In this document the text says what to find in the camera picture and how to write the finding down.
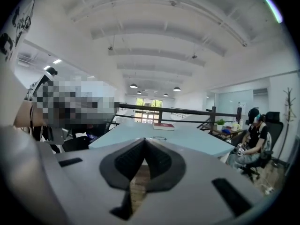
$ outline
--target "green plant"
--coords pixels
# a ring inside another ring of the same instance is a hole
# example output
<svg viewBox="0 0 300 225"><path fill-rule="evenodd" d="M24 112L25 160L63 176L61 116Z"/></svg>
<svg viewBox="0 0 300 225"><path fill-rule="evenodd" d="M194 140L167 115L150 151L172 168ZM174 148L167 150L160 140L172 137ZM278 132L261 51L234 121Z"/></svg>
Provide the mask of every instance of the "green plant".
<svg viewBox="0 0 300 225"><path fill-rule="evenodd" d="M224 121L223 119L221 119L221 120L217 121L217 124L218 124L218 125L224 125L224 124L225 124L225 121Z"/></svg>

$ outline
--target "potted plant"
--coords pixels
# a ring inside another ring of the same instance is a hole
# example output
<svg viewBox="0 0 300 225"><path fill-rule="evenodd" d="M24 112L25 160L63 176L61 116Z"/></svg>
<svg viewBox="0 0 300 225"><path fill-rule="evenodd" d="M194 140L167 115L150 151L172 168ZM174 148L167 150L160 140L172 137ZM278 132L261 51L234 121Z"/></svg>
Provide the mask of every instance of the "potted plant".
<svg viewBox="0 0 300 225"><path fill-rule="evenodd" d="M222 131L223 125L225 124L225 121L223 119L217 121L217 130Z"/></svg>

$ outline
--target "white table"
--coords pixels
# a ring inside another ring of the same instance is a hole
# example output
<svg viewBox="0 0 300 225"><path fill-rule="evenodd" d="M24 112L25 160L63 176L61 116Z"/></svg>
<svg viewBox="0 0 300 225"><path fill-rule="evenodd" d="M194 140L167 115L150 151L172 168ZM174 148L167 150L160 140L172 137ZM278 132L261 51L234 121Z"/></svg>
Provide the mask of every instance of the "white table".
<svg viewBox="0 0 300 225"><path fill-rule="evenodd" d="M174 131L166 131L153 129L153 125L149 123L133 121L118 125L91 143L90 148L100 148L139 137L164 137L168 143L205 152L214 157L226 155L234 149L232 145L195 127L176 125Z"/></svg>

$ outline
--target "book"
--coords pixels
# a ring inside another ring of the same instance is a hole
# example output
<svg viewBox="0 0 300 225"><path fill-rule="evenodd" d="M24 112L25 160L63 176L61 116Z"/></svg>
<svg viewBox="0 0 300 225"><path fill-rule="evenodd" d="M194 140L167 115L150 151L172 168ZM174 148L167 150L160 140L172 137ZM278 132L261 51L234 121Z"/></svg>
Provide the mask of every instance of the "book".
<svg viewBox="0 0 300 225"><path fill-rule="evenodd" d="M174 131L175 127L170 123L153 123L154 129Z"/></svg>

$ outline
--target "floor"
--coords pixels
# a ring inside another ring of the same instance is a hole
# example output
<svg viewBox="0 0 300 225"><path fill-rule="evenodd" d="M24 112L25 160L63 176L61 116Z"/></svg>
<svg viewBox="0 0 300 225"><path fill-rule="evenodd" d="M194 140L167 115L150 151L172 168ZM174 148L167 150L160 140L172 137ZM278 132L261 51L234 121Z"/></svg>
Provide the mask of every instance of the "floor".
<svg viewBox="0 0 300 225"><path fill-rule="evenodd" d="M254 176L254 186L257 187L262 194L266 195L266 190L273 187L275 190L281 189L284 185L284 167L278 165L274 167L272 162L269 162L264 169L258 168L260 178ZM130 183L131 203L133 212L135 212L142 204L145 198L145 188L150 181L150 172L147 165L142 165L136 176Z"/></svg>

